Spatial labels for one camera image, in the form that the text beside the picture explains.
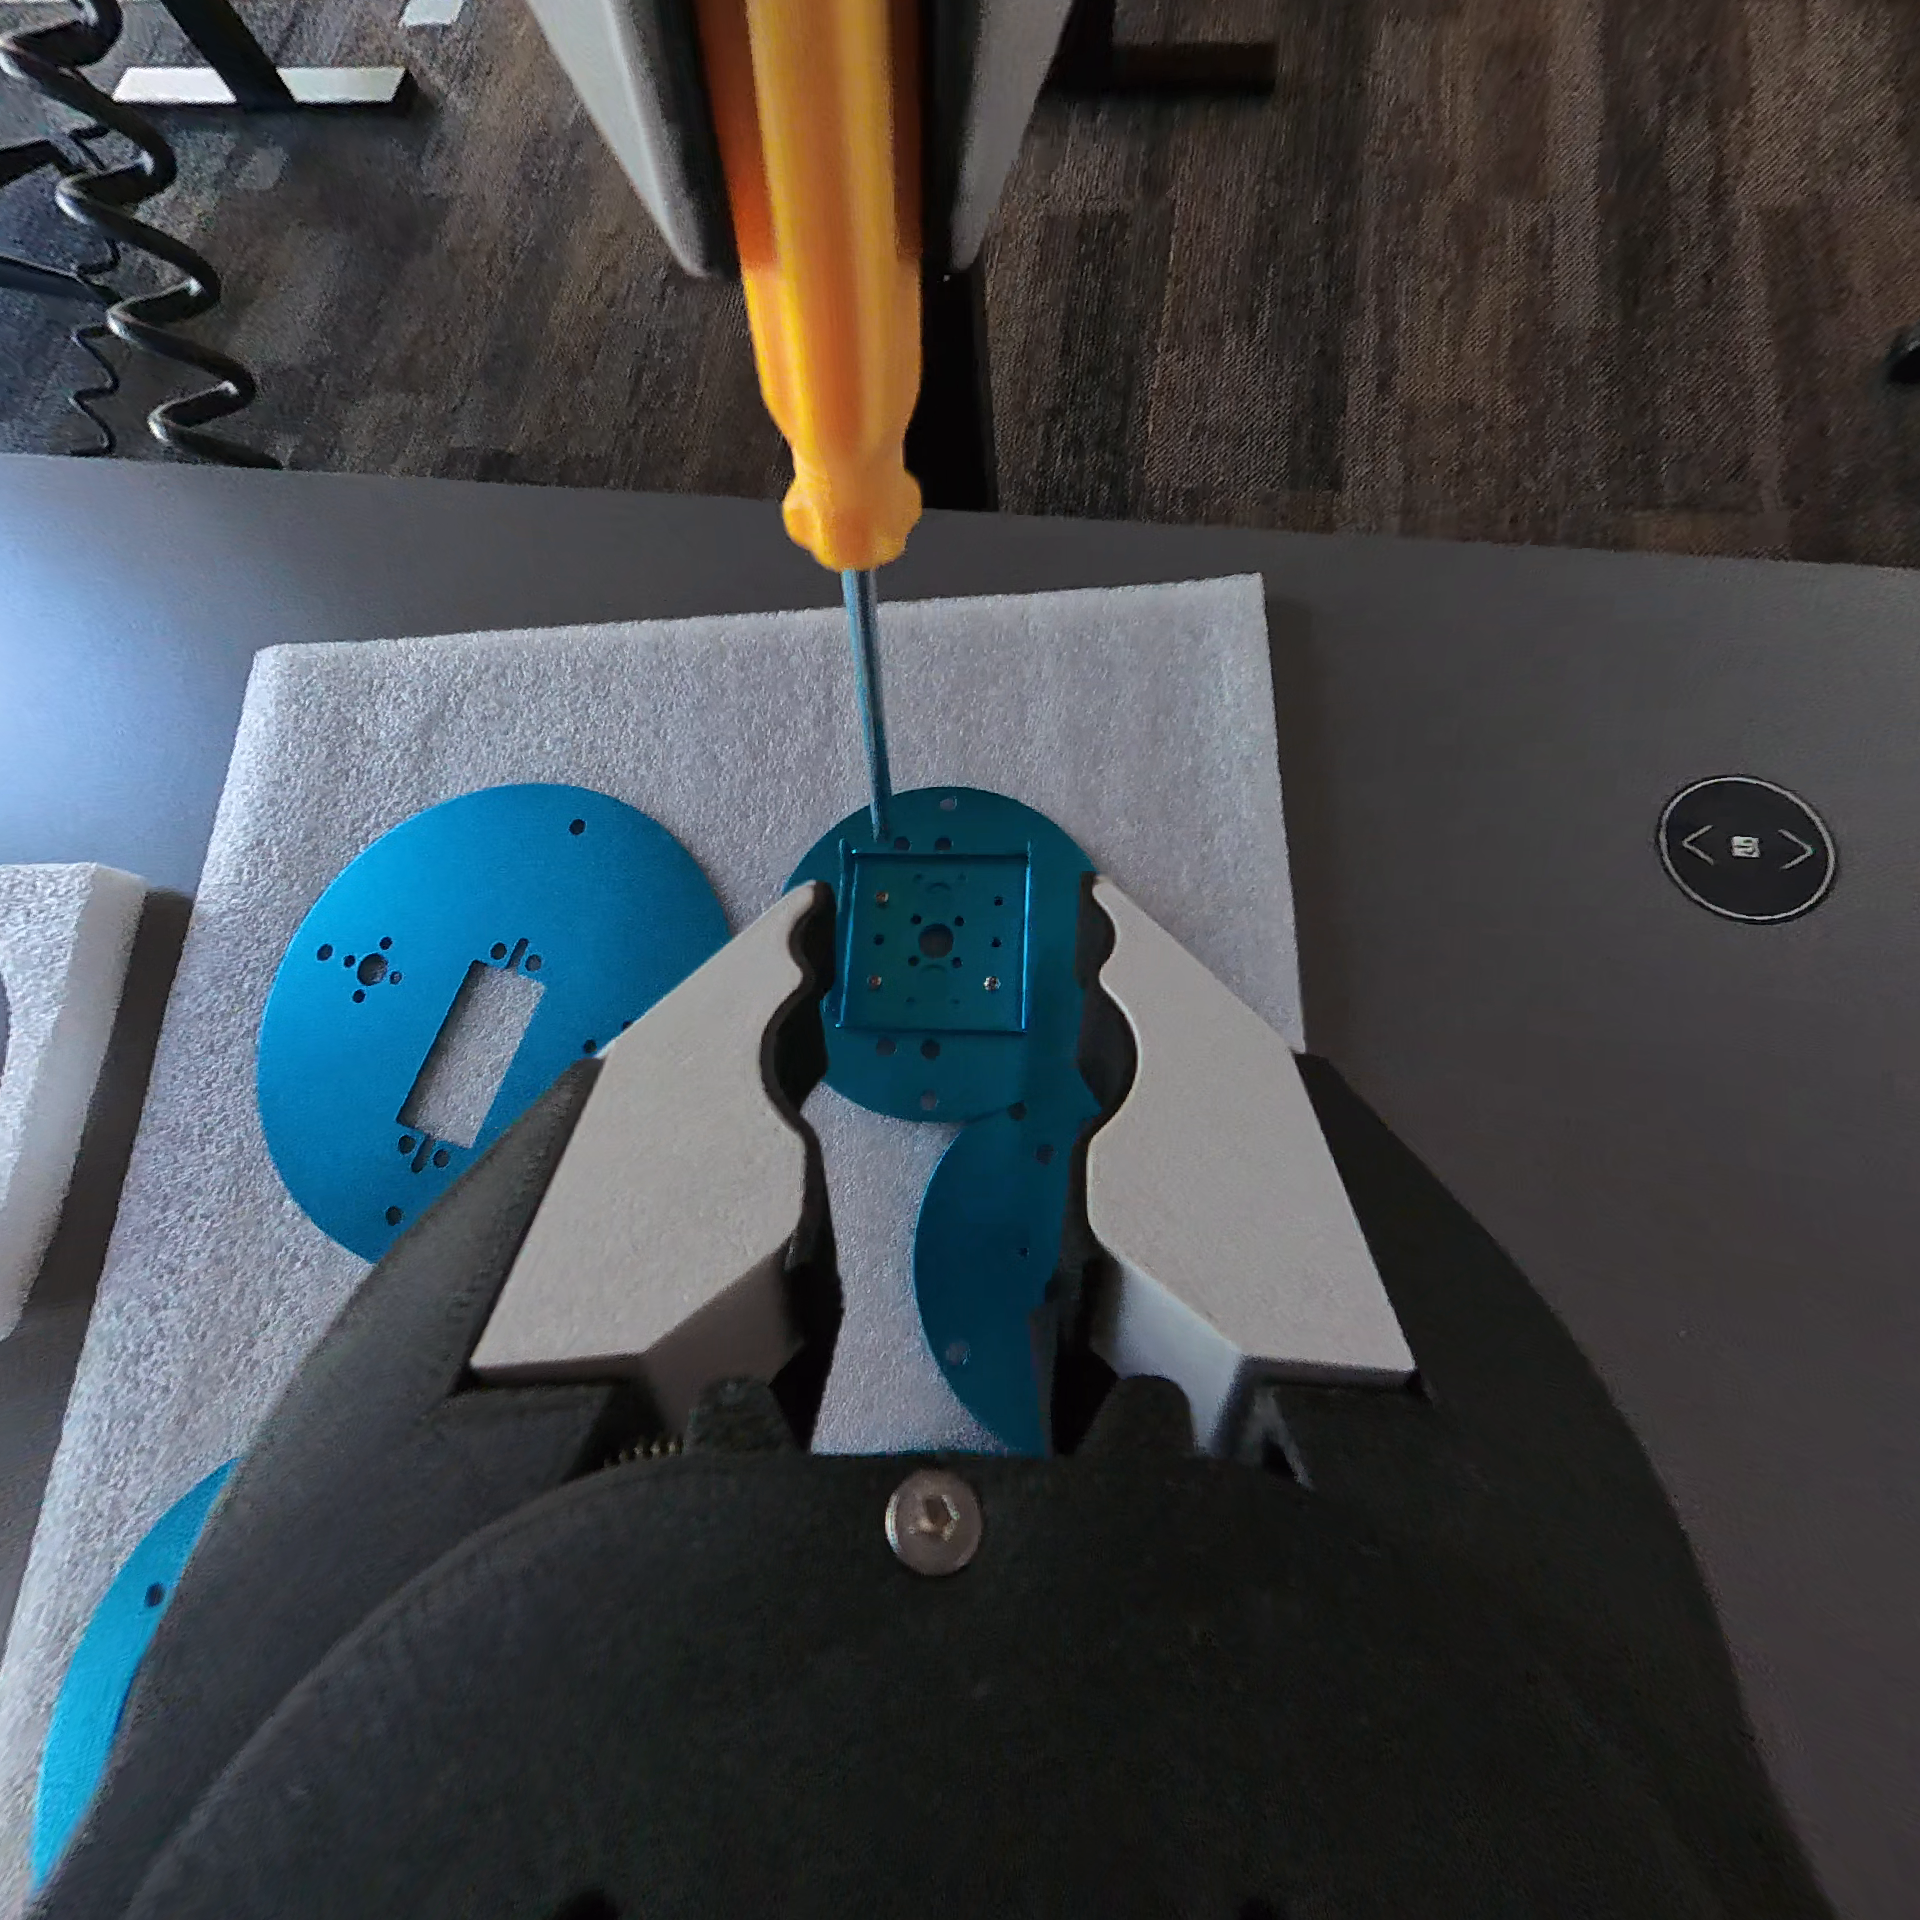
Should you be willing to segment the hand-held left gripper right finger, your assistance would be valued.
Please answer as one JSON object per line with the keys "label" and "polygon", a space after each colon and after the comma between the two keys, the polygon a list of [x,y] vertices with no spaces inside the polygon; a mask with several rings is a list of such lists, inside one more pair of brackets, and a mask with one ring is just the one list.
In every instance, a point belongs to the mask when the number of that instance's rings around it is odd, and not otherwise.
{"label": "hand-held left gripper right finger", "polygon": [[1196,1445],[1258,1457],[1274,1386],[1403,1388],[1417,1361],[1293,1050],[1113,878],[1083,878],[1051,1378],[1178,1386]]}

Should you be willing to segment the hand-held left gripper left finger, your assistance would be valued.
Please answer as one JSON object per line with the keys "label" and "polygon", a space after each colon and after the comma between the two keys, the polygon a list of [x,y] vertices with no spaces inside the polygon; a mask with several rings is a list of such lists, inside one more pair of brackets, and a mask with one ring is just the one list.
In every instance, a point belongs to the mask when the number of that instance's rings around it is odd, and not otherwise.
{"label": "hand-held left gripper left finger", "polygon": [[833,979],[833,886],[805,881],[603,1050],[477,1337],[481,1378],[826,1389],[833,1215],[803,1108]]}

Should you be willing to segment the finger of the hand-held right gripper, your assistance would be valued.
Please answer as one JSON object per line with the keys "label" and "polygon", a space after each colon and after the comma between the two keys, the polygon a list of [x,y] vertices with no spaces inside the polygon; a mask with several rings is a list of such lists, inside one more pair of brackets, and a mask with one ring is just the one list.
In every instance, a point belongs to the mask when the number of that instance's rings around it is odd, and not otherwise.
{"label": "finger of the hand-held right gripper", "polygon": [[922,271],[976,263],[1061,47],[1071,3],[911,3],[908,181]]}
{"label": "finger of the hand-held right gripper", "polygon": [[698,7],[530,3],[530,13],[684,271],[735,279]]}

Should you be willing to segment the yellow handled screwdriver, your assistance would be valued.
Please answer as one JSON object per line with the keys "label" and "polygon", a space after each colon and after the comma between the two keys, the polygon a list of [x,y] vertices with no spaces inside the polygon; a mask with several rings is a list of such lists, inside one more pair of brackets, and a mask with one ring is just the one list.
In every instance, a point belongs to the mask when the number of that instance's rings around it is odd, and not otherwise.
{"label": "yellow handled screwdriver", "polygon": [[922,518],[922,12],[700,3],[705,83],[761,398],[794,459],[785,529],[836,571],[872,780],[889,833],[879,573]]}

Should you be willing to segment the blue disc with square plate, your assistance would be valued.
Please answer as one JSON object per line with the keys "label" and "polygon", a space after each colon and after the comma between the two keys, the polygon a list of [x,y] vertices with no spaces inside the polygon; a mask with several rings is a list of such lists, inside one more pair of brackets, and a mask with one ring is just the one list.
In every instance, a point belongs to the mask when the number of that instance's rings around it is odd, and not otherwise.
{"label": "blue disc with square plate", "polygon": [[1089,854],[967,785],[897,794],[884,825],[847,817],[785,882],[835,901],[827,1086],[893,1121],[1075,1129],[1093,1114],[1075,971]]}

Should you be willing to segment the dark grey desk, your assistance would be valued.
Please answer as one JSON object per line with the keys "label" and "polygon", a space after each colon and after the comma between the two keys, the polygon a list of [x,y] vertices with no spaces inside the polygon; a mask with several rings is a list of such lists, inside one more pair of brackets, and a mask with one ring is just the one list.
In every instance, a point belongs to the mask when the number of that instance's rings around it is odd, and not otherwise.
{"label": "dark grey desk", "polygon": [[[1844,1916],[1916,1908],[1916,571],[931,514],[901,596],[1259,571],[1309,1044],[1561,1313]],[[818,609],[779,509],[4,457],[4,847],[186,892],[259,647]],[[1717,918],[1705,777],[1829,825]]]}

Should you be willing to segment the round desk control panel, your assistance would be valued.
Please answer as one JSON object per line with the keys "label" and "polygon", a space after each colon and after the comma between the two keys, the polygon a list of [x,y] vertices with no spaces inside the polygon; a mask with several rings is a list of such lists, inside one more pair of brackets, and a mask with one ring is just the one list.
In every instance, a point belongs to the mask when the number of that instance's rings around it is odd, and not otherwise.
{"label": "round desk control panel", "polygon": [[1675,790],[1652,844],[1667,878],[1724,922],[1781,925],[1818,909],[1840,853],[1825,818],[1791,789],[1717,774]]}

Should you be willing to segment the dark furniture base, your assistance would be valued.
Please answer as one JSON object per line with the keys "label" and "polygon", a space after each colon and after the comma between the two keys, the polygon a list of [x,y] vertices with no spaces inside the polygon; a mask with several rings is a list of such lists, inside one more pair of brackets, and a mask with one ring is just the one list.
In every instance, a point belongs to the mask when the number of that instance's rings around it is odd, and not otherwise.
{"label": "dark furniture base", "polygon": [[1263,98],[1279,76],[1274,39],[1098,42],[1061,51],[1045,92],[1065,98]]}

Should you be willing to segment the blue metal disc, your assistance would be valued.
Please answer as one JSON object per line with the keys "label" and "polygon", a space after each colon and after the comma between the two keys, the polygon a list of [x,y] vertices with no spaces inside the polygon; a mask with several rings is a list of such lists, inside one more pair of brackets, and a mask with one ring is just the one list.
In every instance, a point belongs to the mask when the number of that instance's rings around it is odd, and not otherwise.
{"label": "blue metal disc", "polygon": [[1072,1066],[1029,1083],[949,1142],[922,1198],[915,1289],[929,1349],[969,1415],[1008,1452],[1049,1452],[1049,1284],[1072,1149],[1098,1101]]}
{"label": "blue metal disc", "polygon": [[88,1618],[40,1753],[29,1892],[52,1874],[105,1774],[138,1668],[234,1465],[213,1468],[160,1514]]}

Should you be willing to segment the blue disc with rectangular slot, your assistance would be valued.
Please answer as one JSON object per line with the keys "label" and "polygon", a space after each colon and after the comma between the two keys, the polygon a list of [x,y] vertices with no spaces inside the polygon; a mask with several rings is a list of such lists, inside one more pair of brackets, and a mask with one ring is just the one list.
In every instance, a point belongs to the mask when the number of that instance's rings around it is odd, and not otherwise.
{"label": "blue disc with rectangular slot", "polygon": [[[577,785],[493,785],[379,835],[306,909],[256,1039],[272,1163],[319,1229],[378,1261],[571,1066],[730,937],[684,844]],[[467,987],[528,989],[473,1121],[420,1083]]]}

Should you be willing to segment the white table foot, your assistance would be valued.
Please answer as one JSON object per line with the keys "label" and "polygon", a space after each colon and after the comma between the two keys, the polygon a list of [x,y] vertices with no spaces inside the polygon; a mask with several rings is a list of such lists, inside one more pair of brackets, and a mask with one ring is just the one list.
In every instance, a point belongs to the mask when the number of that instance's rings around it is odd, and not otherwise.
{"label": "white table foot", "polygon": [[128,69],[119,106],[165,113],[385,113],[410,106],[403,63],[276,63],[234,3],[165,3],[200,63]]}

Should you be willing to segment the white foam sheet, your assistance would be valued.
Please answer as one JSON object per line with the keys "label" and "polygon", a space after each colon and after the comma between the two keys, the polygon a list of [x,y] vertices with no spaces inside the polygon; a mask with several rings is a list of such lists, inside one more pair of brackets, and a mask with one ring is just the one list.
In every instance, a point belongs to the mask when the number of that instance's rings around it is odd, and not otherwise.
{"label": "white foam sheet", "polygon": [[[1043,814],[1306,1043],[1264,590],[1227,581],[891,603],[901,789]],[[42,1743],[136,1542],[236,1458],[369,1271],[283,1189],[256,1028],[304,913],[385,829],[491,785],[636,804],[732,927],[867,794],[836,611],[493,627],[260,651],[160,1027],[4,1655],[4,1913]]]}

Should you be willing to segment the white foam block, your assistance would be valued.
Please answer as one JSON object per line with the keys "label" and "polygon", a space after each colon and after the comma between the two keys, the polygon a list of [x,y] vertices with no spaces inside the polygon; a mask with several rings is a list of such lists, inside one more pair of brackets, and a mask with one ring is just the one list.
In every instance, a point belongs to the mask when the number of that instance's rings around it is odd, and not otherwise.
{"label": "white foam block", "polygon": [[21,1321],[73,1185],[149,899],[89,862],[3,868],[3,1334]]}

